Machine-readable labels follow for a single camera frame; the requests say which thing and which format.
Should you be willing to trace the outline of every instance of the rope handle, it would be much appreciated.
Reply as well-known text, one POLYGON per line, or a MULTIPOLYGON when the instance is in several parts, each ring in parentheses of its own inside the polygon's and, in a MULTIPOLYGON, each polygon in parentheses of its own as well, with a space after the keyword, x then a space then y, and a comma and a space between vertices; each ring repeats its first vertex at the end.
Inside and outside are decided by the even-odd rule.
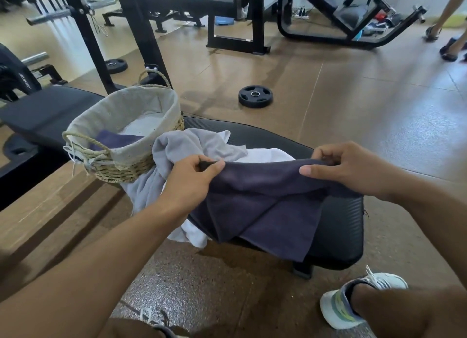
POLYGON ((165 83, 166 83, 167 86, 161 86, 161 87, 171 88, 171 89, 172 89, 172 86, 171 86, 169 80, 167 80, 167 78, 164 76, 164 74, 161 73, 160 71, 154 70, 154 69, 146 69, 146 70, 144 70, 144 71, 140 74, 140 76, 138 77, 138 82, 137 82, 137 84, 136 84, 137 86, 143 86, 143 87, 144 87, 144 85, 141 84, 141 80, 142 80, 142 77, 144 76, 144 74, 147 73, 147 74, 149 75, 149 72, 154 72, 154 73, 158 74, 160 77, 162 77, 162 79, 165 81, 165 83))
POLYGON ((89 136, 87 136, 87 135, 80 134, 80 133, 77 133, 77 132, 69 132, 69 131, 64 131, 64 132, 62 133, 62 137, 63 137, 63 139, 64 139, 66 142, 70 141, 70 140, 68 139, 68 136, 80 137, 80 138, 82 138, 82 139, 84 139, 84 140, 90 142, 91 144, 94 144, 94 145, 96 145, 96 146, 99 146, 102 150, 105 151, 105 154, 108 155, 108 156, 109 156, 110 153, 111 153, 111 150, 110 150, 107 146, 105 146, 104 144, 101 144, 99 141, 94 140, 93 138, 91 138, 91 137, 89 137, 89 136))

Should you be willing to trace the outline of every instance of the basket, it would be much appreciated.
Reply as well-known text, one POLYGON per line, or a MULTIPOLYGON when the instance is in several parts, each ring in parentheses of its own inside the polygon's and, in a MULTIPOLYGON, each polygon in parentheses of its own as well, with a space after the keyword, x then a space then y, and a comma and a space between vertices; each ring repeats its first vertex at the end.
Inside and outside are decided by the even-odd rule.
POLYGON ((140 74, 136 85, 108 95, 76 117, 62 133, 66 141, 63 148, 74 162, 83 163, 101 181, 134 182, 155 165, 152 146, 156 138, 166 131, 183 129, 176 92, 162 73, 148 69, 140 74), (146 72, 157 73, 167 86, 142 86, 140 81, 146 72), (143 138, 134 143, 110 149, 94 139, 102 130, 119 133, 142 118, 149 123, 149 130, 142 132, 143 138), (101 150, 91 150, 91 144, 101 150))

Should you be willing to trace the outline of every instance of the dark purple towel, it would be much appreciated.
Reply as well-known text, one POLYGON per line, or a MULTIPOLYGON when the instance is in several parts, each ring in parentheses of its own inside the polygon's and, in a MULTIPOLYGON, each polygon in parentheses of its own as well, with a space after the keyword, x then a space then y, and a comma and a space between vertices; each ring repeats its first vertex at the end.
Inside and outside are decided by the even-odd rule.
MULTIPOLYGON (((96 140, 107 146, 109 149, 118 149, 120 147, 130 145, 142 138, 142 136, 137 135, 116 134, 108 130, 102 130, 96 136, 96 140)), ((102 150, 99 146, 94 144, 90 144, 89 149, 94 151, 102 150)))
POLYGON ((340 183, 300 175, 306 164, 324 162, 226 162, 191 221, 219 243, 241 237, 279 258, 301 262, 312 245, 323 200, 361 197, 340 183))

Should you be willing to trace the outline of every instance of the forearm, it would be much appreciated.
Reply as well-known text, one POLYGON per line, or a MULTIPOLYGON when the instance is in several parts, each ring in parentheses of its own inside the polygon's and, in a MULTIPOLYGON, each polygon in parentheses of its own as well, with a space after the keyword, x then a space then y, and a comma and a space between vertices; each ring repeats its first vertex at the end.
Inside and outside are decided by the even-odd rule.
POLYGON ((172 231, 151 205, 0 304, 6 337, 95 337, 172 231))
POLYGON ((410 178, 395 202, 404 207, 467 288, 467 205, 431 182, 410 178))

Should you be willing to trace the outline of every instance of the red object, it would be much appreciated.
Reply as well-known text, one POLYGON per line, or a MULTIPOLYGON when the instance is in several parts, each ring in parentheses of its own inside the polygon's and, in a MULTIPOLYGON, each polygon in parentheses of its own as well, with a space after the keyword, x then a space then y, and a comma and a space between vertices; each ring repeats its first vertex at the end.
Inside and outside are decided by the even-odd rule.
POLYGON ((385 14, 384 12, 381 12, 381 13, 378 13, 376 16, 375 16, 375 19, 378 20, 378 22, 381 22, 384 20, 384 18, 386 18, 388 15, 385 14))

